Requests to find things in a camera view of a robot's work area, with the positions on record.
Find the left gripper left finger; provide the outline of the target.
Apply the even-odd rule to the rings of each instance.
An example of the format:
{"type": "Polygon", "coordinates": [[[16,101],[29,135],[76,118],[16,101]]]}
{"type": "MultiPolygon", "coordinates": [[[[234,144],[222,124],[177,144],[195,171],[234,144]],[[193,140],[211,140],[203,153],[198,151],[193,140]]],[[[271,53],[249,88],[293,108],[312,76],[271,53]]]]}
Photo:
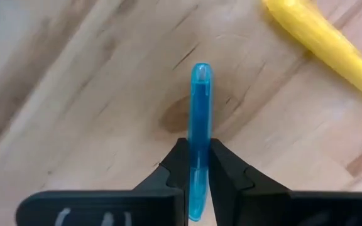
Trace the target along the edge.
{"type": "Polygon", "coordinates": [[[189,184],[189,144],[186,138],[178,138],[174,147],[163,158],[158,167],[133,190],[176,188],[188,196],[189,184]]]}

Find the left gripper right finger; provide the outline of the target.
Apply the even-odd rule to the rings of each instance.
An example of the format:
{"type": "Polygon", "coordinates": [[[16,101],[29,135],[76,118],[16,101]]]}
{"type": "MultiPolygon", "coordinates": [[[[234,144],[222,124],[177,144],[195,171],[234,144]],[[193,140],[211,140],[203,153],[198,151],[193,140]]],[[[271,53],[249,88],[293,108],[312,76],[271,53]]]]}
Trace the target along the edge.
{"type": "Polygon", "coordinates": [[[288,188],[211,140],[209,185],[218,225],[282,225],[288,188]]]}

